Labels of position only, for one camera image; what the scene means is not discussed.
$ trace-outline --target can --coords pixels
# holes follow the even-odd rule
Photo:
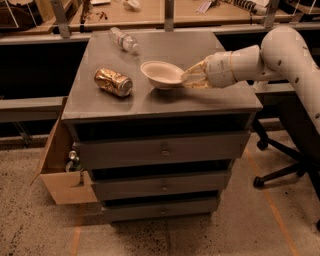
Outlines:
[[[110,69],[98,69],[94,75],[94,81],[104,91],[119,97],[126,97],[131,93],[132,80]]]

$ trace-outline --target white bowl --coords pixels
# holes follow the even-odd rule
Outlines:
[[[140,67],[142,73],[149,78],[150,83],[161,90],[182,87],[181,76],[184,71],[167,62],[147,61]]]

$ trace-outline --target drawer handle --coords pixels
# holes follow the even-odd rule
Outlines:
[[[163,149],[162,152],[161,152],[161,155],[164,156],[164,157],[167,157],[170,155],[170,151],[167,150],[167,149]]]

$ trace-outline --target concrete floor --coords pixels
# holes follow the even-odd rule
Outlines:
[[[292,145],[284,131],[271,134]],[[112,226],[99,204],[57,206],[40,178],[30,185],[45,140],[35,138],[26,149],[20,138],[0,139],[0,255],[320,255],[320,203],[309,177],[252,187],[256,174],[293,162],[271,146],[260,152],[256,134],[212,216]]]

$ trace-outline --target clear bottle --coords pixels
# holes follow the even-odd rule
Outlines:
[[[122,49],[127,52],[137,54],[139,53],[140,47],[135,37],[121,31],[117,27],[110,29],[110,38],[113,42],[119,45]]]

